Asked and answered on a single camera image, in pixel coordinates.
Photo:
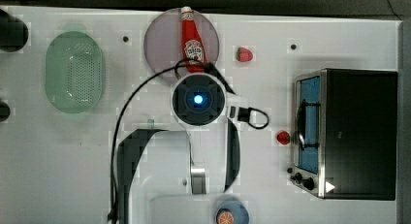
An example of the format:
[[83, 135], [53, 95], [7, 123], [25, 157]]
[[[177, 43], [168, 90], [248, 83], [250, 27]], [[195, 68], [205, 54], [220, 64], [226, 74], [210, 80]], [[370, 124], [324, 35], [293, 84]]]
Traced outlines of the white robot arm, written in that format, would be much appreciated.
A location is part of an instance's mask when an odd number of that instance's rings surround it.
[[179, 130], [139, 128], [118, 145], [116, 224], [149, 224], [159, 197], [219, 194], [237, 179], [237, 96], [206, 73], [181, 78], [171, 95]]

